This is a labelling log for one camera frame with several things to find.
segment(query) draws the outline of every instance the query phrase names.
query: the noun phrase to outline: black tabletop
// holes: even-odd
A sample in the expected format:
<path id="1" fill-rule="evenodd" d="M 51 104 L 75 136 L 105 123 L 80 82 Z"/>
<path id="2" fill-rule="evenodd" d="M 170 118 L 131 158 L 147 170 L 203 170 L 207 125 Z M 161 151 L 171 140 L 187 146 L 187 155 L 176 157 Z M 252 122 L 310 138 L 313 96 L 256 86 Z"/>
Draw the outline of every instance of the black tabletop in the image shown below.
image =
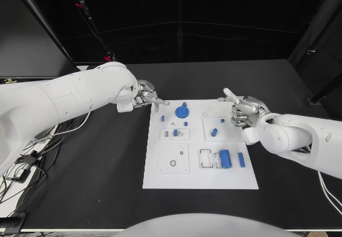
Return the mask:
<path id="1" fill-rule="evenodd" d="M 264 101 L 269 110 L 327 118 L 287 60 L 126 65 L 148 80 L 160 98 L 214 99 L 227 87 Z M 126 228 L 160 216 L 217 213 L 282 229 L 342 229 L 317 172 L 248 146 L 259 190 L 142 189 L 150 106 L 119 114 L 115 105 L 96 109 L 59 149 L 49 179 L 25 205 L 23 229 Z M 342 180 L 323 175 L 342 199 Z"/>

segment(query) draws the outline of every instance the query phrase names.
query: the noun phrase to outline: blue battery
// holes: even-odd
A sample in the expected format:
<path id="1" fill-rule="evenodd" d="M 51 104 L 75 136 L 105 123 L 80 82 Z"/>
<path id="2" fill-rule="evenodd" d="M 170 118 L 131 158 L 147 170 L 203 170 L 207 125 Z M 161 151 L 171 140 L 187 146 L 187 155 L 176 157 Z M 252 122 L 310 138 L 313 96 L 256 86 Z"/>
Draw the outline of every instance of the blue battery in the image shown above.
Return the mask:
<path id="1" fill-rule="evenodd" d="M 245 167 L 245 165 L 243 165 L 243 155 L 242 155 L 240 152 L 238 153 L 238 160 L 239 160 L 239 166 L 243 168 Z"/>
<path id="2" fill-rule="evenodd" d="M 219 157 L 220 157 L 222 169 L 229 169 L 230 168 L 229 151 L 220 150 Z"/>
<path id="3" fill-rule="evenodd" d="M 213 128 L 213 130 L 212 130 L 212 137 L 216 136 L 216 133 L 217 133 L 217 130 Z"/>

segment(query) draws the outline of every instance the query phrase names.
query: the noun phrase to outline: blue object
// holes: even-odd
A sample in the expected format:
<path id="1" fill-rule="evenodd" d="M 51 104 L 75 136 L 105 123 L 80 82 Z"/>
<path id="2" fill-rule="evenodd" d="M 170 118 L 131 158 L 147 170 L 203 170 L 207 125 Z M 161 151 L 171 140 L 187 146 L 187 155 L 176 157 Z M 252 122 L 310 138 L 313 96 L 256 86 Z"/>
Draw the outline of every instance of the blue object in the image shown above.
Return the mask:
<path id="1" fill-rule="evenodd" d="M 229 169 L 230 168 L 229 151 L 220 150 L 219 157 L 220 157 L 222 169 Z"/>
<path id="2" fill-rule="evenodd" d="M 176 116 L 180 119 L 184 119 L 189 116 L 189 109 L 186 107 L 186 103 L 183 102 L 181 106 L 176 108 Z"/>
<path id="3" fill-rule="evenodd" d="M 213 130 L 212 130 L 212 137 L 216 136 L 216 133 L 217 133 L 217 130 L 213 128 Z"/>
<path id="4" fill-rule="evenodd" d="M 239 160 L 239 166 L 243 168 L 245 167 L 245 165 L 243 165 L 243 155 L 242 155 L 240 152 L 238 153 L 238 160 Z"/>

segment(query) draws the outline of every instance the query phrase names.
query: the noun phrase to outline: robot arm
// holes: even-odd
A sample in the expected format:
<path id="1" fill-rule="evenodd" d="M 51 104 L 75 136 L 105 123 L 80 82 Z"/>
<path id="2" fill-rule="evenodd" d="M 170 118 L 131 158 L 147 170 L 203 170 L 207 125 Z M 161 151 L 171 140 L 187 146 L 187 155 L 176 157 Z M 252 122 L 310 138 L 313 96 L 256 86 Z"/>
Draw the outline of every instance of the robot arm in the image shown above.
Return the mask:
<path id="1" fill-rule="evenodd" d="M 223 92 L 217 101 L 233 103 L 230 123 L 249 126 L 242 131 L 246 145 L 259 141 L 268 152 L 342 179 L 342 122 L 274 114 L 255 98 L 236 97 L 226 88 Z"/>
<path id="2" fill-rule="evenodd" d="M 0 86 L 0 176 L 14 163 L 31 138 L 66 120 L 116 104 L 118 112 L 151 103 L 154 86 L 137 80 L 125 66 L 108 62 L 92 70 L 46 81 Z"/>

